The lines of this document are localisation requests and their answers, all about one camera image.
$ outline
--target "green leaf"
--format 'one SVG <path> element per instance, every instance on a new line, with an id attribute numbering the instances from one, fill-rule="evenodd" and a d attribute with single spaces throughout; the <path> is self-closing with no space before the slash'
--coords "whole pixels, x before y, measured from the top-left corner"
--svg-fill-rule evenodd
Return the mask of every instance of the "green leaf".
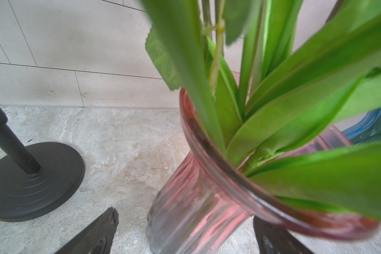
<path id="1" fill-rule="evenodd" d="M 214 42 L 207 38 L 210 58 L 213 59 L 216 50 Z M 224 143 L 227 145 L 234 133 L 243 124 L 239 109 L 236 103 L 237 85 L 234 76 L 231 73 L 223 56 L 220 57 L 219 75 L 215 93 L 215 106 L 219 118 L 220 126 L 223 132 Z"/>
<path id="2" fill-rule="evenodd" d="M 285 77 L 305 68 L 305 66 L 313 65 L 317 59 L 341 46 L 341 44 L 348 39 L 348 33 L 352 30 L 353 23 L 356 22 L 358 16 L 364 13 L 368 1 L 369 0 L 358 0 L 340 10 L 335 18 L 327 23 L 262 82 L 261 77 L 263 74 L 260 73 L 260 68 L 254 63 L 251 96 L 246 105 L 247 115 L 251 116 L 269 100 L 290 91 L 290 89 L 285 87 Z"/>
<path id="3" fill-rule="evenodd" d="M 381 143 L 273 160 L 250 179 L 274 195 L 381 219 Z"/>
<path id="4" fill-rule="evenodd" d="M 262 80 L 284 60 L 282 57 L 294 31 L 302 2 L 303 0 L 272 0 Z"/>
<path id="5" fill-rule="evenodd" d="M 344 43 L 338 47 L 325 50 L 322 57 L 282 79 L 280 87 L 288 92 L 259 105 L 259 110 L 229 142 L 228 159 L 239 166 L 247 155 L 280 128 L 380 64 L 381 15 L 345 36 Z"/>
<path id="6" fill-rule="evenodd" d="M 253 67 L 251 69 L 251 87 L 250 90 L 254 91 L 258 84 L 262 81 L 263 77 L 263 65 L 265 49 L 268 38 L 269 29 L 269 17 L 271 13 L 272 0 L 262 0 L 260 7 L 259 23 L 258 23 L 258 41 L 257 49 L 255 50 L 255 56 L 253 61 Z"/>
<path id="7" fill-rule="evenodd" d="M 224 152 L 223 134 L 203 62 L 202 28 L 197 1 L 141 1 L 158 38 L 178 70 L 201 124 L 217 148 Z"/>
<path id="8" fill-rule="evenodd" d="M 232 44 L 242 33 L 251 10 L 252 0 L 226 0 L 223 18 L 226 22 L 226 44 Z"/>
<path id="9" fill-rule="evenodd" d="M 169 89 L 171 91 L 179 89 L 183 82 L 180 80 L 178 72 L 170 59 L 167 50 L 157 38 L 157 34 L 153 28 L 149 31 L 147 40 L 145 41 L 145 50 L 147 50 L 152 63 L 161 74 Z"/>
<path id="10" fill-rule="evenodd" d="M 254 0 L 252 4 L 251 21 L 248 31 L 244 36 L 243 56 L 241 58 L 240 69 L 240 84 L 237 94 L 237 105 L 239 106 L 240 114 L 244 116 L 244 108 L 247 99 L 251 70 L 253 68 L 253 60 L 255 51 L 257 50 L 258 32 L 261 26 L 262 1 Z"/>
<path id="11" fill-rule="evenodd" d="M 303 200 L 299 198 L 277 197 L 281 201 L 298 209 L 312 210 L 319 213 L 353 213 L 353 211 L 342 208 L 340 206 L 332 206 L 330 204 L 320 203 L 316 201 Z"/>
<path id="12" fill-rule="evenodd" d="M 364 79 L 353 92 L 333 122 L 381 108 L 381 74 Z"/>
<path id="13" fill-rule="evenodd" d="M 253 174 L 263 160 L 299 148 L 318 136 L 335 118 L 361 80 L 342 87 L 266 139 L 247 160 L 243 174 Z"/>

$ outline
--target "glass vase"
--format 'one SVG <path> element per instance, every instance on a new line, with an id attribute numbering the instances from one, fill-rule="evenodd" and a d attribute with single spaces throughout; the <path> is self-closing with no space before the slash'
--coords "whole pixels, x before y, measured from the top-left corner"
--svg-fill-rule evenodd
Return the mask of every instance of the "glass vase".
<path id="1" fill-rule="evenodd" d="M 182 127 L 190 152 L 157 193 L 147 216 L 152 253 L 214 253 L 248 217 L 330 239 L 371 237 L 379 222 L 358 214 L 322 214 L 292 208 L 238 172 L 206 137 L 184 89 Z M 283 156 L 351 145 L 334 126 Z"/>

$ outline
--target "round black base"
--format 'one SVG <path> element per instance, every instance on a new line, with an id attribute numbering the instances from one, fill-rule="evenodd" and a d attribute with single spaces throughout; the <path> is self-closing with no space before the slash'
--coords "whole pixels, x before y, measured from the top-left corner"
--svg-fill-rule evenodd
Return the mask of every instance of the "round black base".
<path id="1" fill-rule="evenodd" d="M 27 175 L 9 156 L 0 159 L 0 221 L 26 221 L 62 205 L 79 188 L 85 173 L 82 157 L 55 142 L 25 147 L 41 165 Z"/>

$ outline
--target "black stand leg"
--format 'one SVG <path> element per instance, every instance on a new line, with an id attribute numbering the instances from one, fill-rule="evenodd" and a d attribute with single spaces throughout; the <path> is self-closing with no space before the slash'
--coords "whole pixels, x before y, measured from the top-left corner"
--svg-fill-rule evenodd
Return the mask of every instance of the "black stand leg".
<path id="1" fill-rule="evenodd" d="M 314 254 L 286 229 L 255 216 L 253 226 L 260 254 Z"/>
<path id="2" fill-rule="evenodd" d="M 46 142 L 24 147 L 0 109 L 0 220 L 26 221 L 54 210 L 80 186 L 84 163 L 72 147 Z"/>
<path id="3" fill-rule="evenodd" d="M 119 224 L 119 214 L 109 207 L 55 254 L 109 254 Z"/>

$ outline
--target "marble floor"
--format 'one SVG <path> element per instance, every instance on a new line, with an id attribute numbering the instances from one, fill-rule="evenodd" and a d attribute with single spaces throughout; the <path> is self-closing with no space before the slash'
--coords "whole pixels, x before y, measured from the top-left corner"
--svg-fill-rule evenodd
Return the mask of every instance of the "marble floor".
<path id="1" fill-rule="evenodd" d="M 82 155 L 86 174 L 76 193 L 49 214 L 24 222 L 0 221 L 0 254 L 52 254 L 110 206 L 119 212 L 111 253 L 150 253 L 145 236 L 148 208 L 189 149 L 177 110 L 7 107 L 4 111 L 23 144 L 68 144 Z M 316 254 L 381 254 L 381 231 L 373 239 L 355 243 L 295 235 Z M 234 232 L 218 253 L 259 253 L 252 220 Z"/>

